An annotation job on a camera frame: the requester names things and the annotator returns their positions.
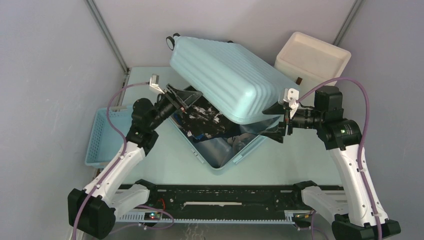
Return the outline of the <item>black white patterned garment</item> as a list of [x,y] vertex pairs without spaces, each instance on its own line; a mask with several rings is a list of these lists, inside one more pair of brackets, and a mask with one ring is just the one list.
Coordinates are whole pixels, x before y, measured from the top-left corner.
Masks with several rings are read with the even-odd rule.
[[188,110],[175,113],[174,122],[194,143],[241,134],[240,126],[226,118],[206,98],[200,97]]

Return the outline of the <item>light blue ribbed suitcase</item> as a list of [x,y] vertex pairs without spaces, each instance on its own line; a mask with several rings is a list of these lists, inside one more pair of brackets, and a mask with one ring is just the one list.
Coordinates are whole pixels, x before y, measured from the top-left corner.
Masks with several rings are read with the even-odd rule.
[[194,143],[171,117],[192,153],[212,173],[220,175],[265,141],[259,132],[277,125],[280,115],[264,115],[262,111],[276,103],[285,89],[300,88],[240,44],[179,34],[168,36],[166,43],[172,50],[169,64],[188,83],[188,90],[202,92],[202,97],[239,125],[241,134],[257,135],[234,154],[228,138]]

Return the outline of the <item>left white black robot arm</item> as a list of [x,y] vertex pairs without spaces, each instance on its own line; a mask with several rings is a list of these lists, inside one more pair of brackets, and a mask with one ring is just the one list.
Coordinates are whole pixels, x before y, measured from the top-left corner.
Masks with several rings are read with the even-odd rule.
[[116,220],[139,205],[153,208],[158,194],[146,186],[134,184],[122,193],[117,190],[132,169],[153,149],[159,135],[156,128],[175,112],[186,111],[202,92],[181,90],[170,84],[158,95],[156,103],[140,98],[132,105],[131,125],[127,134],[118,131],[123,144],[104,170],[82,190],[73,189],[67,197],[71,238],[80,230],[104,239]]

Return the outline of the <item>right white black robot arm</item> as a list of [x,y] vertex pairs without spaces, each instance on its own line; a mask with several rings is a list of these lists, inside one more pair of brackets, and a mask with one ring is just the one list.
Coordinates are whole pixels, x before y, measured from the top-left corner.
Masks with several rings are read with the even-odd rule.
[[399,234],[399,222],[389,219],[367,171],[361,130],[355,121],[343,116],[340,90],[327,85],[318,88],[312,107],[302,106],[298,98],[299,92],[289,88],[265,109],[265,115],[281,115],[283,119],[261,135],[280,143],[294,128],[316,130],[336,165],[347,203],[335,201],[316,184],[305,181],[296,185],[291,204],[318,212],[330,223],[337,240],[382,240]]

